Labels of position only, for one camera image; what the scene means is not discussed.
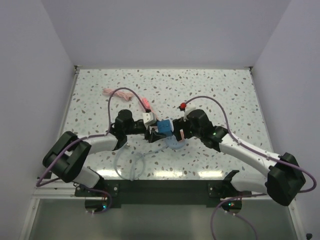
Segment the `orange pink plug adapter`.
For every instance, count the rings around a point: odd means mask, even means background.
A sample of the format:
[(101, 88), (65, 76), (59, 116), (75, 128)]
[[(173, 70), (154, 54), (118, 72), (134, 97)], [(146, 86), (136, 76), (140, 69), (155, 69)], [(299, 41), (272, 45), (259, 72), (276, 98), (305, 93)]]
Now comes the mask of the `orange pink plug adapter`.
[(181, 136), (181, 140), (180, 141), (181, 142), (184, 141), (185, 140), (185, 136), (184, 136), (184, 132), (183, 132), (182, 129), (180, 130), (180, 136)]

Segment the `pink power strip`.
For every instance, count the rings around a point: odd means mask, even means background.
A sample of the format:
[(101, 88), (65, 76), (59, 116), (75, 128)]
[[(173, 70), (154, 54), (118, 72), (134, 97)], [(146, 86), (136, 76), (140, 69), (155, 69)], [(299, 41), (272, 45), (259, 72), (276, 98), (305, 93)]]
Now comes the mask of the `pink power strip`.
[(102, 94), (105, 96), (116, 96), (118, 98), (121, 98), (127, 102), (131, 101), (133, 98), (137, 98), (138, 99), (138, 103), (141, 106), (142, 110), (148, 109), (151, 110), (154, 114), (156, 119), (158, 120), (158, 116), (156, 114), (156, 112), (153, 110), (153, 108), (151, 107), (149, 101), (147, 100), (147, 98), (142, 97), (142, 96), (135, 96), (131, 91), (124, 91), (124, 90), (119, 90), (116, 91), (112, 88), (103, 88), (102, 89)]

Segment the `blue round socket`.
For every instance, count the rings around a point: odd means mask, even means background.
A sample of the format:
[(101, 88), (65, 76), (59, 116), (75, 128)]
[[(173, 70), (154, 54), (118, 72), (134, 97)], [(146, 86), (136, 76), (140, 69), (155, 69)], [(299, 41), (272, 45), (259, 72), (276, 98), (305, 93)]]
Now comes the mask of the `blue round socket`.
[(164, 142), (166, 146), (172, 150), (179, 150), (187, 144), (185, 139), (178, 141), (174, 135), (166, 137)]

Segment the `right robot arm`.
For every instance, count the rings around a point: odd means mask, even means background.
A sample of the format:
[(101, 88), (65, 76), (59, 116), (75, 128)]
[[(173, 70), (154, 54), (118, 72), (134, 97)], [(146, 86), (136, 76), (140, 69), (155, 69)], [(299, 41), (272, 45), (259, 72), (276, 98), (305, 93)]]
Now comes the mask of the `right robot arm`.
[(223, 192), (230, 197), (238, 192), (250, 191), (269, 195), (276, 203), (289, 206), (305, 185), (296, 158), (290, 153), (278, 155), (262, 150), (239, 137), (233, 136), (223, 126), (213, 125), (207, 114), (195, 109), (188, 115), (175, 119), (173, 135), (182, 138), (198, 138), (207, 148), (232, 156), (256, 169), (264, 179), (230, 179), (223, 183)]

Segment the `blue cube socket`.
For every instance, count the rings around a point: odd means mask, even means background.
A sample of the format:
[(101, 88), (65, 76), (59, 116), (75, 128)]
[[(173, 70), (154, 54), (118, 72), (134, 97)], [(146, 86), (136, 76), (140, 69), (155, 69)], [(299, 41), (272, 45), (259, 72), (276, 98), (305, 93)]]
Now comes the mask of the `blue cube socket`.
[(171, 137), (173, 135), (172, 124), (169, 119), (158, 121), (157, 130), (160, 134), (164, 134), (166, 137)]

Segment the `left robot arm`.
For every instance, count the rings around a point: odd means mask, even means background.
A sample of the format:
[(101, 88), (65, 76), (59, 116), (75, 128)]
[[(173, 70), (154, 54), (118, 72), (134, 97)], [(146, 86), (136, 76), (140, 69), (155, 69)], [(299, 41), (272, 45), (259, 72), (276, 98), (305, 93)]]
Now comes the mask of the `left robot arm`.
[(88, 155), (104, 151), (116, 151), (128, 141), (128, 135), (144, 135), (149, 143), (166, 138), (154, 127), (159, 122), (148, 110), (143, 118), (134, 120), (132, 112), (123, 109), (106, 133), (80, 137), (71, 131), (64, 132), (43, 158), (43, 166), (65, 183), (86, 187), (92, 196), (99, 196), (105, 187), (104, 178), (97, 172), (84, 167)]

